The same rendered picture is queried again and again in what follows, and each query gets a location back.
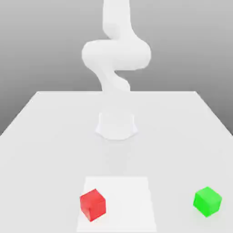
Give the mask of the small red cube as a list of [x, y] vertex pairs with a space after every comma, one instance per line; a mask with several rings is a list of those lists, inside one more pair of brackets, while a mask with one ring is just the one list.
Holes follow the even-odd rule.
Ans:
[[81, 211], [92, 222], [106, 213], [106, 199], [93, 189], [80, 196]]

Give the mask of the small green cube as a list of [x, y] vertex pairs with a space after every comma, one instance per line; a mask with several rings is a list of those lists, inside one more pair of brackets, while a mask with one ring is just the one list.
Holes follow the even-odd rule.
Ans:
[[193, 206], [205, 217], [209, 217], [220, 209], [222, 197], [210, 187], [198, 190], [194, 195]]

